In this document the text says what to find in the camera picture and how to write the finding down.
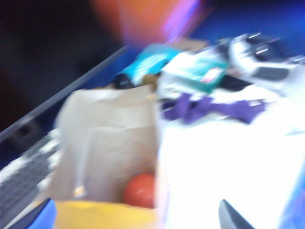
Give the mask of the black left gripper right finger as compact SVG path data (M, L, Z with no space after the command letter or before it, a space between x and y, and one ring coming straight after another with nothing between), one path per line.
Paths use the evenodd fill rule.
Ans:
M254 229L225 199L220 201L218 216L221 229Z

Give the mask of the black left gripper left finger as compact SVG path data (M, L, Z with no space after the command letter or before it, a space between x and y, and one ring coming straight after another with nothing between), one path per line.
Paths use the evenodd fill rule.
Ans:
M51 229L56 219L53 199L33 203L28 199L9 201L0 206L2 229Z

